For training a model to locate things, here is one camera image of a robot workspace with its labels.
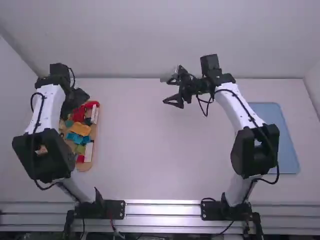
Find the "white table surface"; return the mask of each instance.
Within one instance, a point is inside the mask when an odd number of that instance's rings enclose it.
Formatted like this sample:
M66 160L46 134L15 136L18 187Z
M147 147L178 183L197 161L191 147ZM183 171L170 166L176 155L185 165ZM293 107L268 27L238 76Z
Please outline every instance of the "white table surface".
M281 106L300 164L297 175L283 174L273 186L259 182L253 190L250 202L264 232L320 234L320 122L303 81L237 83L248 102ZM204 197L220 199L233 175L229 154L235 133L217 103L205 118L196 101L185 109L163 104L178 89L158 79L78 79L77 84L101 103L94 165L82 173L83 180L104 198L126 200L125 219L115 221L120 231L219 233L229 224L202 221L199 208ZM7 151L0 167L0 210L6 214L0 231L61 231L71 199L58 188L38 190L11 147L29 121L23 116L21 125L6 126L12 136L2 140ZM228 233L241 233L240 226L236 222ZM73 229L81 231L82 222ZM86 220L86 229L112 231L107 220Z
M258 183L250 200L319 203L320 122L303 81L237 83L248 102L281 106L301 168L297 175L281 175L276 185ZM220 198L233 174L234 130L217 103L210 105L206 118L195 99L184 109L163 104L178 88L157 79L81 79L78 85L101 103L94 164L83 179L105 198ZM69 200L59 189L39 191L11 153L1 166L0 201Z

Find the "wire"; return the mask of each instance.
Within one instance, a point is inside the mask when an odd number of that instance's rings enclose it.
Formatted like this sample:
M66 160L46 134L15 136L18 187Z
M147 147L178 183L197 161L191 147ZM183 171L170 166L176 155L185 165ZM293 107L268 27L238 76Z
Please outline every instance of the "wire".
M254 124L254 126L257 128L257 130L259 131L259 133L261 134L261 136L264 138L264 140L265 140L265 142L266 142L266 144L267 144L267 146L268 146L268 148L269 148L269 150L270 150L270 152L271 152L271 154L272 154L272 158L273 158L273 159L276 159L276 153L275 153L275 151L274 151L274 148L272 147L271 142L269 141L269 139L267 138L267 136L265 135L265 133L261 130L261 127L258 126L255 118L252 117L252 115L250 114L250 112L248 111L248 109L246 108L246 106L244 105L244 103L241 101L241 99L239 98L239 96L238 96L237 94L235 94L235 92L233 92L233 91L230 90L230 89L219 89L219 90L217 90L217 91L214 92L213 96L214 96L216 93L219 93L219 92L229 92L229 93L232 94L233 97L235 97L235 98L239 101L240 105L242 106L242 108L244 109L244 111L246 112L246 114L248 115L249 121L251 121L251 122ZM199 105L200 105L200 107L201 107L202 113L207 117L207 116L208 116L208 107L209 107L209 104L211 103L210 100L211 100L212 96L210 97L210 99L209 99L208 102L203 101L202 99L199 100L199 98L198 98L197 95L196 95L196 98L198 99L198 102L199 102ZM204 110L203 110L200 102L206 102L206 103L207 103L206 113L204 112ZM268 181L268 180L265 180L265 179L263 179L263 178L261 178L261 177L257 177L257 178L252 179L251 182L250 182L249 188L248 188L247 192L245 193L244 198L243 198L241 204L243 204L243 203L246 201L246 199L248 198L249 193L251 192L251 190L252 190L252 188L253 188L253 186L254 186L254 183L256 183L256 182L258 182L258 181L262 181L262 182L265 182L265 183L270 184L270 185L275 185L275 184L279 181L279 177L280 177L279 163L278 163L278 161L276 161L276 177L275 177L275 180L274 180L274 181ZM214 201L214 202L216 201L215 199L213 199L213 198L211 198L211 197L205 197L205 198L203 198L203 199L201 200L201 204L203 203L204 200L212 200L212 201ZM212 238L215 238L215 237L218 237L218 236L224 234L224 233L231 227L231 225L232 225L234 222L235 222L235 221L233 220L222 232L213 235Z
M254 117L251 116L250 112L248 111L248 109L246 108L246 106L244 105L244 103L241 101L241 99L239 98L239 96L237 94L235 94L232 90L230 89L219 89L217 91L214 92L214 94L216 93L219 93L219 92L229 92L233 95L233 97L235 97L240 105L242 106L242 108L244 109L244 111L246 112L246 114L248 115L249 117L249 121L251 121L253 123L253 125L257 128L257 130L259 131L259 133L262 135L262 137L264 138L268 148L270 149L270 152L272 154L272 158L273 159L276 159L276 153L275 153L275 150L274 148L272 147L272 144L271 142L269 141L269 139L267 138L267 136L265 135L265 133L261 130L261 127L258 126L256 120ZM270 184L270 185L275 185L278 181L279 181L279 177L280 177L280 170L279 170L279 163L278 161L276 161L276 177L275 177L275 180L274 181L268 181L268 180L265 180L263 178L260 178L260 177L257 177L257 178L254 178L251 182L253 183L256 183L257 181L263 181L267 184Z
M135 240L139 240L143 236L143 233L140 234Z
M72 83L71 88L74 88L74 87L75 87L75 84L76 84L76 77L75 77L75 73L74 73L74 71L72 70L72 68L71 68L71 67L68 67L68 69L71 71L72 76L73 76L73 83Z
M75 78L74 78L74 74L73 74L73 86L75 84ZM35 145L35 133L37 131L37 128L38 126L40 126L40 118L41 118L41 113L42 113L42 110L43 110L43 107L44 107L44 103L45 103L45 99L46 97L40 93L40 92L35 92L34 94L31 95L31 98L30 98L30 106L31 106L31 110L32 112L34 111L34 108L33 108L33 99L35 97L35 95L39 95L41 96L41 105L40 105L40 109L39 109L39 113L38 113L38 117L37 117L37 120L35 122L35 126L34 126L34 129L33 129L33 132L32 132L32 136L31 136L31 161L30 161L30 164L31 164L31 171L32 171L32 179L35 183L35 185L42 191L45 191L45 190L48 190L50 188L52 188L53 186L57 185L58 182L55 182L47 187L42 187L37 179L36 179L36 174L35 174L35 163L34 163L34 145ZM78 201L79 203L81 203L80 199L75 196L62 182L59 182L59 185L62 186L74 199L76 199L76 201ZM82 234L80 236L80 240L83 238L84 234L85 234L85 231L86 231L86 224L85 224L85 218L82 217L82 226L83 226L83 231L82 231Z
M43 110L43 107L44 107L44 103L45 103L45 99L46 97L40 93L40 92L35 92L34 94L31 95L31 98L30 98L30 103L31 103L31 109L32 111L34 110L33 109L33 105L32 105L32 102L33 102L33 99L35 97L35 95L39 95L41 96L41 105L40 105L40 109L39 109L39 113L38 113L38 117L36 119L36 122L35 122L35 125L34 125L34 129L33 129L33 132L32 132L32 135L31 135L31 158L30 158L30 164L31 164L31 171L32 171L32 179L35 183L35 185L42 191L45 191L45 190L48 190L50 188L52 188L54 185L56 185L57 183L53 183L47 187L42 187L37 179L36 179L36 173L35 173L35 163L34 163L34 147L35 147L35 133L37 131L37 128L38 126L40 126L40 118L41 118L41 113L42 113L42 110Z
M195 95L195 97L196 97L196 99L198 100L198 103L199 103L199 106L200 106L200 108L201 108L201 111L202 111L203 115L204 115L205 117L208 117L209 104L212 104L212 103L214 102L212 96L209 98L209 101L205 101L205 100L200 99L198 95ZM206 110L205 110L205 111L204 111L204 108L202 107L201 102L206 103Z

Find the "wooden tray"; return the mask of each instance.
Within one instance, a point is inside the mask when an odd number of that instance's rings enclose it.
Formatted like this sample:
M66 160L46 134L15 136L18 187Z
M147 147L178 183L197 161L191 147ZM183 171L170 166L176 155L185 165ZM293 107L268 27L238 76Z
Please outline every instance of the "wooden tray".
M92 109L88 109L85 113L85 117L86 118L90 118L91 117L91 114L92 114ZM75 164L75 167L78 171L80 172L86 172L88 171L89 169L91 169L91 167L93 166L94 164L94 150L95 150L95 141L96 141L96 137L97 137L97 126L98 126L98 121L97 121L97 124L92 124L90 127L91 127L91 132L89 134L91 140L93 140L93 147L92 147L92 155L91 155L91 161L90 162L84 162L84 163L76 163ZM68 146L71 148L71 150L73 151L73 153L76 154L76 147L77 147L77 144L75 144L72 140L67 140L66 139L66 136L68 133L70 133L71 131L69 130L68 127L66 127L65 125L65 121L63 121L62 119L60 119L60 122L59 122L59 133L61 134L61 136L63 136L63 139L64 139L64 142L66 144L68 144Z

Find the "black joint housing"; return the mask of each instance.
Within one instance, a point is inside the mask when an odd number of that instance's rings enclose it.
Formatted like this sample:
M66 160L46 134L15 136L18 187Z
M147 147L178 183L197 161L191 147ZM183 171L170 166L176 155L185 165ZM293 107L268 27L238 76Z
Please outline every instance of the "black joint housing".
M264 124L260 129L272 149L257 128L245 127L235 137L230 154L231 163L234 171L244 179L258 174L265 175L278 162L278 127L275 124Z
M31 149L32 138L32 134L26 133L15 136L12 140L12 147L29 177L44 184L55 179L68 178L76 166L76 160L71 148L59 133L53 128L35 133L34 149ZM47 153L36 153L41 146L46 148Z
M219 59L217 54L205 55L200 57L202 75L208 77L208 72L219 70Z
M69 67L62 63L50 64L50 75L46 77L39 77L34 84L35 89L39 89L45 85L60 85L66 96L70 94L72 88L70 87Z

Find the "black mounting bracket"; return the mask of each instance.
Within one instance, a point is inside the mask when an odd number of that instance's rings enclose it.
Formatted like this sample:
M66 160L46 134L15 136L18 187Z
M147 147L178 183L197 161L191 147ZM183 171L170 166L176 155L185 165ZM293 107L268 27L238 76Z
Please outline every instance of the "black mounting bracket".
M75 207L76 219L112 219L122 220L125 217L124 200L103 200L100 204L83 202Z
M237 210L232 215L224 215L222 207L221 201L203 201L201 203L201 219L203 221L244 221L247 217L250 217L250 213L247 211L251 208L247 203L243 203L237 207Z
M225 193L222 194L221 201L202 200L200 208L203 221L247 221L252 217L252 209L249 202L231 207L227 203Z

